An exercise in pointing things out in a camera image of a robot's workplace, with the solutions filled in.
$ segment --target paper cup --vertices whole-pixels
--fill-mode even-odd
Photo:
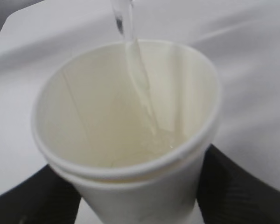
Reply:
[[[75,186],[105,224],[183,223],[195,202],[204,152],[217,129],[220,85],[212,63],[192,48],[165,41],[140,41],[140,48],[152,100],[161,102],[155,113],[164,129],[174,122],[172,95],[174,80],[180,77],[185,143],[160,158],[129,167],[85,164],[82,158],[89,155],[87,150],[93,150],[91,159],[96,160],[100,149],[85,142],[75,106],[92,112],[101,106],[94,103],[96,94],[103,93],[104,105],[116,94],[109,84],[126,73],[122,43],[78,56],[56,72],[35,104],[34,138],[49,165]],[[68,85],[79,90],[70,92]]]

